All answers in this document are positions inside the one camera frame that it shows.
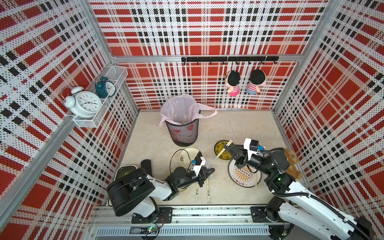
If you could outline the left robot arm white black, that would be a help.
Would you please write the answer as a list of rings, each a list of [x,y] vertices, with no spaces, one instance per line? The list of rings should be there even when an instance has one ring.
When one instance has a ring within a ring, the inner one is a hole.
[[[180,189],[195,183],[202,187],[214,172],[214,168],[206,166],[198,166],[197,173],[177,167],[164,181],[160,181],[144,168],[139,168],[112,182],[107,187],[107,194],[117,217],[133,214],[145,223],[154,223],[163,215],[155,198],[165,202],[173,200]]]

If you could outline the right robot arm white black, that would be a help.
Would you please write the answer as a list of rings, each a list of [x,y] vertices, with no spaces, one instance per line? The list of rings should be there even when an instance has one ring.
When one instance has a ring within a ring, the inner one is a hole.
[[[253,168],[266,175],[265,183],[273,198],[265,208],[271,222],[279,219],[293,224],[321,240],[372,240],[372,224],[363,216],[354,218],[330,205],[287,173],[290,163],[284,148],[266,150],[258,141],[246,139],[243,145],[225,145],[235,166]]]

